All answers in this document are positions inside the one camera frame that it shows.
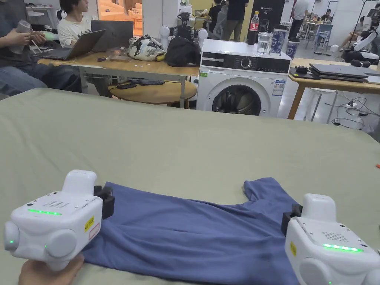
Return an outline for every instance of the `power strip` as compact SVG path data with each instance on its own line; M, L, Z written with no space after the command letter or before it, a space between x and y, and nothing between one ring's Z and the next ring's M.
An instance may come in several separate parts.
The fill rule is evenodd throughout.
M353 108L356 108L357 105L358 105L357 103L352 103L352 106L349 105L349 104L346 104L346 105L344 105L344 106L345 106L346 108L348 108L348 109L353 109Z

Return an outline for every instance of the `washing machine control panel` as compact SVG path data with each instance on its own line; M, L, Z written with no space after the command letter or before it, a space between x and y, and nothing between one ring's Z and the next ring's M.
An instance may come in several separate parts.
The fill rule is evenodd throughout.
M289 72L290 60L203 52L201 65L287 74Z

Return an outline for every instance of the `green led light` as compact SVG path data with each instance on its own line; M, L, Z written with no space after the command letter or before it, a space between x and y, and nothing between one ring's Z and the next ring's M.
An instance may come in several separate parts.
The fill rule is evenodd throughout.
M56 213L56 212L47 212L47 211L31 210L31 209L28 209L28 211L32 212L32 213L41 213L41 214L46 214L46 215L62 216L62 214Z
M363 252L363 249L356 249L354 247L347 247L347 246L340 246L340 245L334 245L334 244L323 244L324 247L330 247L334 249L342 249L347 251L355 251L355 252Z

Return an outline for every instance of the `label sticker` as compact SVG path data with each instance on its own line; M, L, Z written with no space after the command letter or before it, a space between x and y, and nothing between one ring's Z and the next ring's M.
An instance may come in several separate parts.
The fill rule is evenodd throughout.
M259 29L259 23L250 23L249 30L253 32L257 32Z
M297 256L297 248L296 248L296 246L294 245L293 242L290 243L290 251L294 255L294 257Z
M98 223L89 233L89 241L97 234L100 229L100 223Z
M88 220L88 222L84 225L84 232L86 233L94 224L94 216L91 217L91 219Z
M285 82L285 80L276 80L272 94L273 96L282 96L282 92L285 88Z

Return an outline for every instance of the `red bottle label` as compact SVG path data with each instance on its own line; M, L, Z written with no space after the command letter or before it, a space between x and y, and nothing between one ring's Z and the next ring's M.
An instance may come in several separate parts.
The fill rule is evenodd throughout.
M259 23L251 23L249 25L249 30L253 32L257 32L259 29Z

